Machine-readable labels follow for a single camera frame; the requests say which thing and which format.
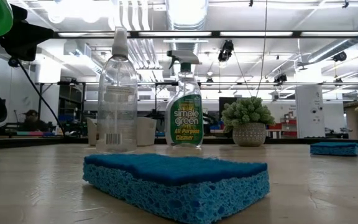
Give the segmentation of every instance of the cap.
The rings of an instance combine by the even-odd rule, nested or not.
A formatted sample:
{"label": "cap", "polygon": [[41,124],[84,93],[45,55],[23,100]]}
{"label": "cap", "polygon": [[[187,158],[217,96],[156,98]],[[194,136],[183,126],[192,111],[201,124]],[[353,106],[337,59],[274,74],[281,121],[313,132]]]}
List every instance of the cap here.
{"label": "cap", "polygon": [[38,112],[36,110],[29,110],[29,111],[27,111],[26,113],[23,113],[23,114],[26,115],[26,116],[31,116],[31,115],[37,116]]}
{"label": "cap", "polygon": [[128,56],[127,30],[123,27],[116,27],[114,31],[114,42],[111,48],[111,55]]}

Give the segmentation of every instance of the sponge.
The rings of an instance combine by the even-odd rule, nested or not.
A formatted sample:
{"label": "sponge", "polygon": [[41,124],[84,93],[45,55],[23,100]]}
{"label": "sponge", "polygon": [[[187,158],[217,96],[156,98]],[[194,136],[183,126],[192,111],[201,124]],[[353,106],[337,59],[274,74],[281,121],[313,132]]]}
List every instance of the sponge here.
{"label": "sponge", "polygon": [[310,154],[358,156],[358,143],[355,142],[319,142],[310,146]]}
{"label": "sponge", "polygon": [[157,154],[85,157],[84,180],[150,213],[182,223],[212,223],[269,192],[266,163]]}

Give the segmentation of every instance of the plant pot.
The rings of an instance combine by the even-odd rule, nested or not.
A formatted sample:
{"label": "plant pot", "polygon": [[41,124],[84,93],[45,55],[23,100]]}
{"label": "plant pot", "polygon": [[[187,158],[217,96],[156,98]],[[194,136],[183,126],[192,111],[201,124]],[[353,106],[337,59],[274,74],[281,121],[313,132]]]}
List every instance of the plant pot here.
{"label": "plant pot", "polygon": [[265,143],[266,125],[248,123],[233,128],[233,141],[238,146],[260,146]]}

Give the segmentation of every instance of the man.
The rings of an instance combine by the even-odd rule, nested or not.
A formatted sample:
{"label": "man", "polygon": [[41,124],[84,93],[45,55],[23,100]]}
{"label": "man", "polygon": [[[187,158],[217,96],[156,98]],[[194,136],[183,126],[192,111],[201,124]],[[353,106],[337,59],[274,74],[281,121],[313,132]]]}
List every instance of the man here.
{"label": "man", "polygon": [[25,120],[20,126],[20,131],[48,131],[48,125],[38,119],[38,112],[36,110],[29,110],[24,113]]}

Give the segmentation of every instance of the simple green cleaner bottle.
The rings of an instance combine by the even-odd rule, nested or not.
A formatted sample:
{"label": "simple green cleaner bottle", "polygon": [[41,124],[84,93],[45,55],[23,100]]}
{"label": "simple green cleaner bottle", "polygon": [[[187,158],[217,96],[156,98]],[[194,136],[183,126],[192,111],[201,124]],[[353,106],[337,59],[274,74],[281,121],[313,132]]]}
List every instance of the simple green cleaner bottle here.
{"label": "simple green cleaner bottle", "polygon": [[169,50],[172,65],[180,63],[178,92],[169,101],[165,115],[165,137],[169,146],[199,147],[203,142],[203,107],[201,90],[191,72],[192,64],[199,64],[191,51]]}

